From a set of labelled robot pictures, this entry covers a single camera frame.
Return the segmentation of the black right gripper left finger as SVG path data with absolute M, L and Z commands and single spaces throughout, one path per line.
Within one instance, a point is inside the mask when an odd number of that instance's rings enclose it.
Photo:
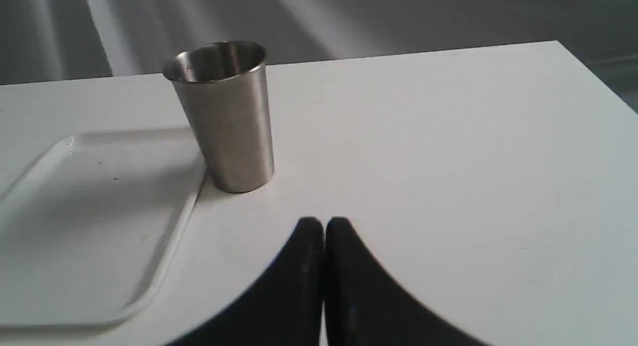
M 322 315 L 324 230 L 302 217 L 272 263 L 222 312 L 173 346 L 317 346 Z

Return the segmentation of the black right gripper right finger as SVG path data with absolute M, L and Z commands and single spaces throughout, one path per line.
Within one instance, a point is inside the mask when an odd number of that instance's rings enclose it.
M 406 292 L 346 217 L 326 226 L 325 323 L 330 346 L 481 345 Z

